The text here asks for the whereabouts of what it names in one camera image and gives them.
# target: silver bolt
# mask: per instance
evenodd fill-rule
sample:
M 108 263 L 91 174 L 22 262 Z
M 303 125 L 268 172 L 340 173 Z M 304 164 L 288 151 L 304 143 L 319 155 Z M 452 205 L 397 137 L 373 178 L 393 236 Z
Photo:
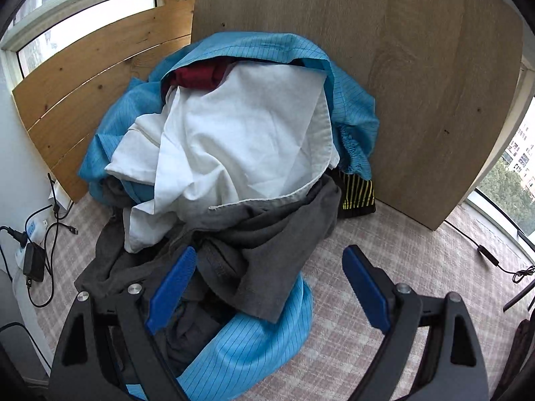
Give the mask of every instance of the silver bolt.
M 139 294 L 141 292 L 141 285 L 138 283 L 133 283 L 128 287 L 128 293 L 132 294 L 133 296 L 136 294 Z
M 76 296 L 76 300 L 78 301 L 86 301 L 89 298 L 89 292 L 82 291 Z
M 402 294 L 410 294 L 412 291 L 410 286 L 408 286 L 406 283 L 398 283 L 396 285 L 396 289 L 398 290 L 398 292 Z
M 449 297 L 449 299 L 450 299 L 451 301 L 453 301 L 454 303 L 460 303 L 460 302 L 462 301 L 461 296 L 460 296 L 458 293 L 456 293 L 456 292 L 450 292 L 450 293 L 448 294 L 448 297 Z

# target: tree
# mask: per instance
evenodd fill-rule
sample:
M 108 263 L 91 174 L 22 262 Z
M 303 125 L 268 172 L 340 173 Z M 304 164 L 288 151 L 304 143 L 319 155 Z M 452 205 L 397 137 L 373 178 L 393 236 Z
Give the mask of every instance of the tree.
M 535 204 L 531 193 L 524 190 L 520 176 L 507 170 L 507 163 L 499 159 L 478 188 L 504 210 L 529 235 L 535 230 Z

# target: building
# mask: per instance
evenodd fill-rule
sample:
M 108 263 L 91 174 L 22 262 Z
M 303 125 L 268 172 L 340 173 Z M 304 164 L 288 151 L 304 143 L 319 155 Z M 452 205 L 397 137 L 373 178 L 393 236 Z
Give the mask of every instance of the building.
M 522 185 L 535 198 L 535 122 L 524 119 L 511 143 L 506 148 L 502 158 L 508 164 L 507 170 L 513 170 L 520 175 Z

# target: blue gripper pad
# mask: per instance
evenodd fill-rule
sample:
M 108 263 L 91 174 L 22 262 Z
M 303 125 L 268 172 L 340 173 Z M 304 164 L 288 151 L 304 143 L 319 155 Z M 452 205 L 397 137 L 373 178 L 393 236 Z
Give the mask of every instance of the blue gripper pad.
M 196 265 L 197 253 L 189 246 L 153 294 L 150 299 L 149 316 L 145 323 L 152 334 L 167 325 L 193 276 Z
M 351 247 L 343 251 L 342 269 L 371 326 L 386 334 L 391 326 L 386 299 Z

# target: charger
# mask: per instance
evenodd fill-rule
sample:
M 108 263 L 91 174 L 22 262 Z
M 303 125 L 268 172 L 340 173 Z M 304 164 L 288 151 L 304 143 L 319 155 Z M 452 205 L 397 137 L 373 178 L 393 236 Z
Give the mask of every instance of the charger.
M 45 259 L 46 252 L 44 249 L 33 242 L 29 242 L 26 245 L 22 272 L 30 279 L 42 282 L 44 279 Z

